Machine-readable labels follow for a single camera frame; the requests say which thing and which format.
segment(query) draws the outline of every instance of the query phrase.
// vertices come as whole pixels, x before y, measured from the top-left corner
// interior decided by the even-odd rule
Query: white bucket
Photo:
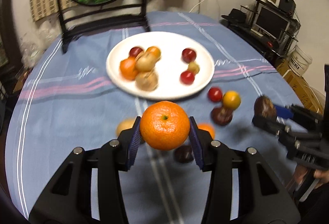
[[[302,76],[312,64],[312,61],[311,57],[307,56],[298,46],[295,46],[288,65],[295,74]]]

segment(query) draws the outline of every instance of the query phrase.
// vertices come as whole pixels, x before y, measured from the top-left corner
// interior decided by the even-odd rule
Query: cardboard box
[[[276,69],[295,91],[305,108],[323,114],[323,106],[320,104],[315,93],[303,77],[299,77],[290,70],[287,60],[281,63]]]

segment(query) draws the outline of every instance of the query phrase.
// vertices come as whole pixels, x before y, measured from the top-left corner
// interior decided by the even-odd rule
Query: screw
[[[254,154],[257,153],[257,150],[256,150],[255,148],[253,148],[253,147],[248,148],[247,151],[248,151],[248,153],[250,153],[250,154],[252,154],[252,155],[254,155]]]
[[[120,142],[117,139],[113,139],[113,140],[110,141],[110,145],[112,147],[117,147],[117,146],[119,146],[119,144],[120,144]]]
[[[211,144],[211,146],[217,148],[217,147],[220,146],[221,143],[220,143],[220,141],[218,141],[218,140],[213,140],[210,144]]]
[[[285,132],[286,133],[289,133],[290,132],[290,129],[291,129],[290,126],[288,126],[288,125],[285,126]]]
[[[300,141],[299,140],[296,140],[295,142],[295,148],[298,149],[300,147]]]
[[[81,147],[76,147],[73,149],[73,153],[74,154],[80,154],[82,153],[83,149]]]

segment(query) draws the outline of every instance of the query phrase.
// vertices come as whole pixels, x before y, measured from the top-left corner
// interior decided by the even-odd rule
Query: pear
[[[118,126],[116,127],[116,136],[118,137],[121,131],[123,130],[133,128],[135,120],[136,118],[128,118],[126,120],[123,120],[121,123],[119,123]]]
[[[157,58],[148,52],[141,52],[137,55],[135,61],[135,67],[139,72],[150,72],[154,69]]]
[[[152,91],[158,86],[158,75],[154,70],[150,72],[140,72],[136,76],[136,86],[140,90]]]

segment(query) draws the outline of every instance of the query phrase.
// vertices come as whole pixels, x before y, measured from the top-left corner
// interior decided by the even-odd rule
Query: table
[[[253,146],[278,178],[287,183],[295,163],[274,136],[251,124],[255,99],[266,94],[274,103],[300,104],[277,71],[249,44],[212,19],[193,13],[152,12],[153,31],[173,32],[201,43],[215,60],[215,74],[200,93],[179,105],[197,122],[209,122],[214,104],[210,86],[235,90],[242,103],[226,127],[216,127],[216,139],[228,147]],[[82,36],[62,54],[60,39],[45,52],[25,82],[15,107],[6,143],[6,174],[13,203],[28,217],[53,173],[76,146],[99,148],[115,138],[116,125],[141,115],[153,101],[131,96],[111,83],[105,60],[122,39],[144,32],[142,27],[112,29]],[[210,173],[195,163],[178,164],[172,152],[142,145],[135,165],[120,172],[123,199],[130,223],[199,224],[207,199]],[[238,209],[238,178],[233,173],[232,217]],[[98,218],[97,171],[92,178],[92,212]]]

